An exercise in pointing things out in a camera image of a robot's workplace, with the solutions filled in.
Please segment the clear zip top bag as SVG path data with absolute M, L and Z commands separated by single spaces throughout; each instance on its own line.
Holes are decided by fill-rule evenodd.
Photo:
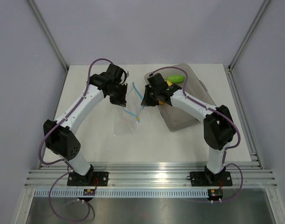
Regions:
M 137 126 L 141 122 L 140 114 L 144 109 L 144 106 L 141 105 L 143 96 L 134 82 L 129 87 L 130 89 L 125 96 L 126 107 L 118 108 L 118 113 L 114 120 L 114 136 L 135 134 Z

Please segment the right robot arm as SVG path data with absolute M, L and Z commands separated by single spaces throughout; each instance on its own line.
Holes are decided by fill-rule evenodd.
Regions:
M 224 105 L 216 107 L 206 104 L 176 84 L 168 85 L 160 73 L 150 74 L 147 81 L 142 106 L 166 103 L 189 113 L 203 124 L 203 137 L 209 147 L 209 157 L 204 171 L 190 172 L 188 179 L 191 185 L 232 185 L 224 164 L 226 148 L 236 134 L 229 109 Z

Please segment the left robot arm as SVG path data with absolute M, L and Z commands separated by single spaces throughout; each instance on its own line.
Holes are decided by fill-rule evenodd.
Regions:
M 64 159 L 72 170 L 68 186 L 97 184 L 97 173 L 81 154 L 76 133 L 87 115 L 104 98 L 109 97 L 113 105 L 126 106 L 127 77 L 128 72 L 112 63 L 101 74 L 89 74 L 85 89 L 72 106 L 56 120 L 46 120 L 43 124 L 46 148 Z

